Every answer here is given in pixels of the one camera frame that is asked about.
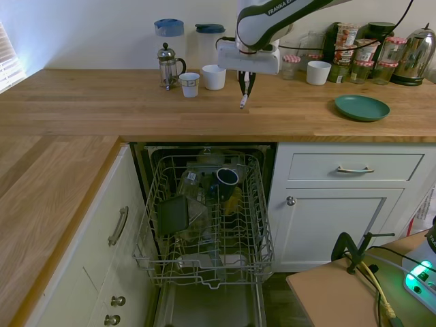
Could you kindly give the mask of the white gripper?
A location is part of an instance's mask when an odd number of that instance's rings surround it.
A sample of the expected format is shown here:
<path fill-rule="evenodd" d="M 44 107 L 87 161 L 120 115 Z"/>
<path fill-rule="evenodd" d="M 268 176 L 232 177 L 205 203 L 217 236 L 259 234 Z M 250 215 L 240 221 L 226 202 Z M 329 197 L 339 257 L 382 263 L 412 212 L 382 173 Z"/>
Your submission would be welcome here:
<path fill-rule="evenodd" d="M 235 70 L 242 95 L 250 96 L 256 74 L 278 74 L 281 62 L 279 40 L 253 54 L 242 53 L 233 41 L 220 40 L 217 43 L 220 68 Z"/>

